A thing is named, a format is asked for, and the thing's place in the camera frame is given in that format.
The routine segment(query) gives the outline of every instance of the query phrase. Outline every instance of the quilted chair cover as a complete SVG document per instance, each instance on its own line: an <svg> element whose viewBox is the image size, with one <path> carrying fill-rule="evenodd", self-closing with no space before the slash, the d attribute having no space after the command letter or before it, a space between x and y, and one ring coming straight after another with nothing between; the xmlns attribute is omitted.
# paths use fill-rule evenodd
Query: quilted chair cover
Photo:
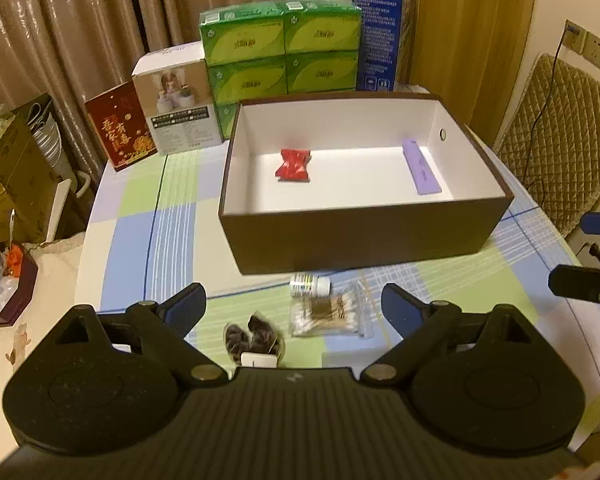
<svg viewBox="0 0 600 480"><path fill-rule="evenodd" d="M518 110L495 147L519 180L553 61L549 54L538 57ZM536 125L525 186L538 178L542 185L533 184L529 192L564 237L600 199L600 83L560 59L552 98Z"/></svg>

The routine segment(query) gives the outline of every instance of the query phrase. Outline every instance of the electrical socket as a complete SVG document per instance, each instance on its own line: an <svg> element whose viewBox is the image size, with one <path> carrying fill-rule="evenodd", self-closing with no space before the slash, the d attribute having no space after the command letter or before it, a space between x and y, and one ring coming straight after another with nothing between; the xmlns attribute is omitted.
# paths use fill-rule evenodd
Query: electrical socket
<svg viewBox="0 0 600 480"><path fill-rule="evenodd" d="M578 34L571 32L570 30L566 30L567 27L571 25L571 27L575 28L578 31ZM582 49L584 47L585 38L587 37L587 31L582 28L580 25L576 23L570 22L566 20L564 23L564 40L562 40L562 44L573 50L576 54L582 54Z"/></svg>
<svg viewBox="0 0 600 480"><path fill-rule="evenodd" d="M600 38L595 34L587 34L582 57L600 69Z"/></svg>

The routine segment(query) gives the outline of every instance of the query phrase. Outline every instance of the screw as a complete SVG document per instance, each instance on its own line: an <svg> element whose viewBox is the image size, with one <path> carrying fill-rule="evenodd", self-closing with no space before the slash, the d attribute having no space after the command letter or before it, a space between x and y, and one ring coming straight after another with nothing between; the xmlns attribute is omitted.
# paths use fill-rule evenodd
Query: screw
<svg viewBox="0 0 600 480"><path fill-rule="evenodd" d="M191 369L191 377L199 381L215 381L222 375L222 368L218 365L197 365Z"/></svg>
<svg viewBox="0 0 600 480"><path fill-rule="evenodd" d="M365 374L375 381L388 381L393 379L398 371L391 365L375 364L365 370Z"/></svg>

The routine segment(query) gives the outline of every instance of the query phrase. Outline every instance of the green package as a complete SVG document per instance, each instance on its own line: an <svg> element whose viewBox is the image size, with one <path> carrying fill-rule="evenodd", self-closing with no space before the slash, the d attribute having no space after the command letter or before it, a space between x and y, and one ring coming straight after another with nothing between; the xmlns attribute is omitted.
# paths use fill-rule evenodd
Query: green package
<svg viewBox="0 0 600 480"><path fill-rule="evenodd" d="M286 56L286 88L290 94L353 88L357 72L357 50Z"/></svg>
<svg viewBox="0 0 600 480"><path fill-rule="evenodd" d="M286 0L285 51L357 50L362 11L351 0Z"/></svg>
<svg viewBox="0 0 600 480"><path fill-rule="evenodd" d="M266 57L208 68L216 105L286 94L285 57Z"/></svg>
<svg viewBox="0 0 600 480"><path fill-rule="evenodd" d="M228 139L231 137L231 132L234 129L235 109L237 107L238 103L231 103L229 105L220 105L216 107L218 123L220 123L220 130L222 131L223 139Z"/></svg>
<svg viewBox="0 0 600 480"><path fill-rule="evenodd" d="M282 8L252 2L200 13L200 38L209 66L285 53Z"/></svg>

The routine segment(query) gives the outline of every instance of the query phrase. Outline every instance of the purple bar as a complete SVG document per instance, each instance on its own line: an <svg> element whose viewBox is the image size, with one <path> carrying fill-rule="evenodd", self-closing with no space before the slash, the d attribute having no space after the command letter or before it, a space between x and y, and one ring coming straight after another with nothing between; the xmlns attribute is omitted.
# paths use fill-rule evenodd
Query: purple bar
<svg viewBox="0 0 600 480"><path fill-rule="evenodd" d="M420 151L418 143L413 139L402 141L402 152L407 160L411 176L416 184L416 191L419 195L428 195L442 191L440 184L433 175L429 163Z"/></svg>

